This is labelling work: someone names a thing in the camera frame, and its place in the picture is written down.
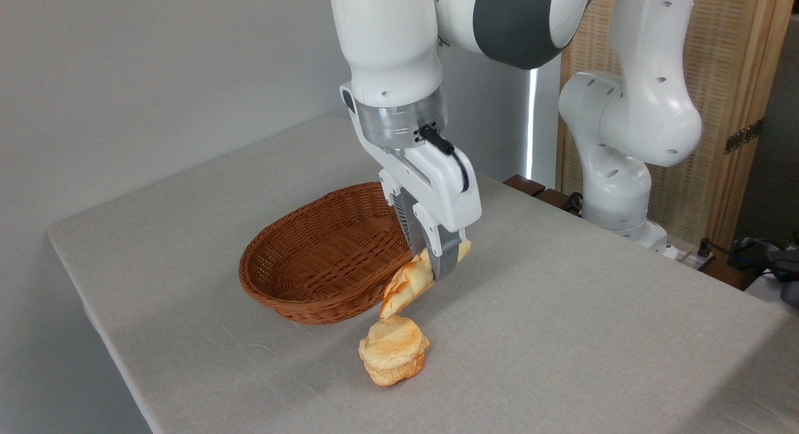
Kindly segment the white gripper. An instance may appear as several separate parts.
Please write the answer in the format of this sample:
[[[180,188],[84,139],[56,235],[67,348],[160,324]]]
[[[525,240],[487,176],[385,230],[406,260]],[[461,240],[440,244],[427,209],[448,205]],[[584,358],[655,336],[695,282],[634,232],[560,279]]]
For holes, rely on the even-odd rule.
[[[391,154],[365,139],[354,109],[348,115],[360,144],[386,170],[380,171],[383,195],[396,211],[411,254],[427,246],[436,281],[447,278],[456,270],[460,244],[467,240],[465,228],[482,214],[470,160],[459,149],[447,155],[428,142],[403,150],[403,155]]]

